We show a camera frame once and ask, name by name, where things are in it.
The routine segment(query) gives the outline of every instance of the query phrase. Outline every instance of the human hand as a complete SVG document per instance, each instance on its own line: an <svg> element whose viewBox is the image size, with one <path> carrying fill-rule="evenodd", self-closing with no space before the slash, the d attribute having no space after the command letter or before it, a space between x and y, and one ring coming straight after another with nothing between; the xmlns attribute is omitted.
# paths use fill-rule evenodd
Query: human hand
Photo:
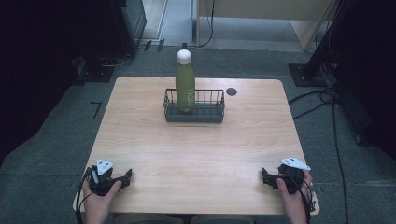
<svg viewBox="0 0 396 224"><path fill-rule="evenodd" d="M308 200L308 186L312 183L312 176L308 171L303 170L304 173L304 183L301 187L301 191L303 192L306 200ZM283 208L285 209L286 216L289 218L291 224L305 224L306 223L306 212L303 198L299 191L296 191L294 194L289 194L288 189L286 187L285 181L283 179L278 178L276 180L277 187L280 191L280 195L283 200Z"/></svg>
<svg viewBox="0 0 396 224"><path fill-rule="evenodd" d="M87 224L103 224L106 222L108 214L110 213L111 202L117 192L120 191L121 184L122 182L120 180L114 183L106 196L98 196L93 193L85 199L84 208L87 217ZM82 189L84 190L84 198L92 193L90 184L87 180L84 180Z"/></svg>

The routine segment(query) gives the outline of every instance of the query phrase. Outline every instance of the bottle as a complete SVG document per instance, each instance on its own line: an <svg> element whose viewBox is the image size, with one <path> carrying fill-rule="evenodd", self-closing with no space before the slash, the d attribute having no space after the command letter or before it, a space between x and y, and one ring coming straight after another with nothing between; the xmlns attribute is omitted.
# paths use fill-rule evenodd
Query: bottle
<svg viewBox="0 0 396 224"><path fill-rule="evenodd" d="M181 111L191 112L195 105L195 75L191 66L191 53L181 49L177 53L177 62L177 104Z"/></svg>

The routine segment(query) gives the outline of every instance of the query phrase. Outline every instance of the black cable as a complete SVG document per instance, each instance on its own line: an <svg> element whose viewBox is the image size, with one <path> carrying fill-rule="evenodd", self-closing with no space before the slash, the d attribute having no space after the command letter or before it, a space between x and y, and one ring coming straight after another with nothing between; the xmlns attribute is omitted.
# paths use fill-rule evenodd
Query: black cable
<svg viewBox="0 0 396 224"><path fill-rule="evenodd" d="M321 73L332 83L334 84L337 79L333 75L333 70L335 68L328 63L323 63L320 65Z"/></svg>
<svg viewBox="0 0 396 224"><path fill-rule="evenodd" d="M321 103L320 105L317 105L317 106L315 106L314 108L312 108L312 109L310 109L310 110L307 110L307 111L305 111L304 113L299 114L298 116L294 117L293 119L294 119L294 120L299 119L299 118L301 118L301 117L303 117L303 116L305 116L305 115L307 115L307 114L309 114L309 113L315 111L316 109L318 109L318 108L324 106L324 105L326 105L326 104L325 104L325 103Z"/></svg>
<svg viewBox="0 0 396 224"><path fill-rule="evenodd" d="M311 91L311 92L309 92L309 93L299 95L299 96L293 98L292 100L290 100L290 101L289 101L289 105L292 104L292 103L294 103L294 102L296 102L297 100L300 100L300 99L304 98L305 96L308 96L308 95L311 95L311 94L314 94L314 93L319 93L319 97L320 97L320 100L321 100L321 102L322 102L320 105L317 105L317 106L315 106L314 108L309 109L309 110L307 110L307 111L305 111L305 112L299 114L298 116L294 117L293 119L294 119L294 120L299 119L299 118L301 118L301 117L303 117L303 116L305 116L305 115L307 115L307 114L309 114L309 113L311 113L311 112L317 110L318 108L320 108L320 107L322 107L322 106L324 106L324 105L332 104L332 102L335 100L335 98L334 98L335 96L332 95L332 94L329 92L330 90L332 90L332 88L326 88L326 89L324 89L323 91ZM326 100L323 98L324 95L330 95L330 96L332 97L332 99L326 101Z"/></svg>
<svg viewBox="0 0 396 224"><path fill-rule="evenodd" d="M83 204L84 201L85 201L88 197L90 197L92 194L93 194L93 192L91 192L89 195L85 196L85 198L82 199L81 203L79 203L78 210L81 211L81 206L82 206L82 204Z"/></svg>
<svg viewBox="0 0 396 224"><path fill-rule="evenodd" d="M311 187L309 187L308 183L306 183L305 180L303 180L303 181L304 181L304 183L306 184L306 187L308 188L308 197L309 197L309 204L310 204L310 205L309 205L309 207L310 207L309 211L311 211L311 208L312 208L312 198L313 198L314 196L313 196Z"/></svg>
<svg viewBox="0 0 396 224"><path fill-rule="evenodd" d="M307 95L316 93L317 91L312 91L300 96L295 97L294 99L292 99L290 101L290 104L304 98ZM343 164L341 163L341 157L340 157L340 150L339 150L339 146L338 146L338 138L337 138L337 128L336 128L336 122L335 122L335 105L338 102L338 96L336 94L332 94L335 93L335 90L333 88L327 88L323 91L320 92L320 100L323 104L332 104L332 128L333 128L333 134L334 134L334 144L335 144L335 150L336 150L336 154L337 154L337 160L338 160L338 166L340 168L340 172L341 172L341 179L342 179L342 183L343 183L343 191L344 191L344 209L345 209L345 220L346 220L346 224L348 224L348 209L347 209L347 184L345 181L345 174L344 174L344 169L343 169ZM331 100L326 101L323 96L324 95L330 95L332 97Z"/></svg>
<svg viewBox="0 0 396 224"><path fill-rule="evenodd" d="M79 183L79 187L78 187L78 192L77 192L77 198L76 198L76 219L78 224L83 224L82 222L82 217L81 217L81 211L80 211L80 207L81 204L79 203L79 195L81 194L81 190L82 190L82 185L84 184L84 180L87 178L87 176L89 175L89 171L91 170L90 167L87 168L87 170L85 171L84 176L81 178L81 182Z"/></svg>
<svg viewBox="0 0 396 224"><path fill-rule="evenodd" d="M306 224L311 223L311 212L310 212L310 206L312 203L308 204L308 201L305 198L305 195L303 194L303 192L301 191L300 186L298 186L298 184L294 181L294 179L288 174L288 172L286 172L285 170L283 171L288 177L289 179L291 179L291 181L293 182L294 186L297 188L297 190L300 192L301 197L303 199L303 203L304 203L304 208L305 208L305 215L306 215Z"/></svg>
<svg viewBox="0 0 396 224"><path fill-rule="evenodd" d="M337 138L337 128L335 124L335 102L332 104L332 128L334 132L334 143L335 143L335 150L337 152L337 159L338 159L338 166L340 167L340 172L341 172L341 179L343 181L343 190L344 190L344 209L346 211L346 224L348 224L348 211L347 211L347 185L346 185L346 179L344 175L344 169L343 169L343 164L341 163L341 158L340 158L340 150L338 147L338 138Z"/></svg>
<svg viewBox="0 0 396 224"><path fill-rule="evenodd" d="M128 62L130 62L130 61L132 60L133 57L134 57L134 55L131 54L131 56L129 56L128 60L125 61L124 63L113 63L113 64L102 64L102 63L101 63L101 65L102 65L103 67L119 67L119 66L123 66L123 65L127 64Z"/></svg>
<svg viewBox="0 0 396 224"><path fill-rule="evenodd" d="M215 15L215 2L216 2L216 0L213 0L213 4L212 4L212 16L211 16L211 19L210 19L210 37L209 37L209 39L206 41L206 43L204 43L203 45L197 46L196 48L202 48L202 47L206 46L206 45L210 42L210 40L212 40L212 36L213 36L213 17L214 17L214 15Z"/></svg>

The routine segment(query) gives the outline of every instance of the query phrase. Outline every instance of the wooden table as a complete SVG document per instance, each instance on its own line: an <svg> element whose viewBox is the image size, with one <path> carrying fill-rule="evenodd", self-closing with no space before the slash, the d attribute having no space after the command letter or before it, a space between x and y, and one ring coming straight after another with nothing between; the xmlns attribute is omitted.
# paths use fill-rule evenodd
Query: wooden table
<svg viewBox="0 0 396 224"><path fill-rule="evenodd" d="M87 162L113 162L113 177L134 170L111 211L284 214L278 191L260 173L264 167L276 175L287 157L304 161L282 83L196 78L196 89L237 90L225 94L221 124L166 122L164 93L174 87L169 77L117 80Z"/></svg>

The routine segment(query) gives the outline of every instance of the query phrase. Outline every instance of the metal basket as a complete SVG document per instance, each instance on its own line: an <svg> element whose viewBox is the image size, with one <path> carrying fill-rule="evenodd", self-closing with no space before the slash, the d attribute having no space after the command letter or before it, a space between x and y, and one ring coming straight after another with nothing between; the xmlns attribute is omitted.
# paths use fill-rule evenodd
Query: metal basket
<svg viewBox="0 0 396 224"><path fill-rule="evenodd" d="M195 90L193 107L177 104L176 89L166 89L163 100L164 114L168 122L222 123L224 118L223 90Z"/></svg>

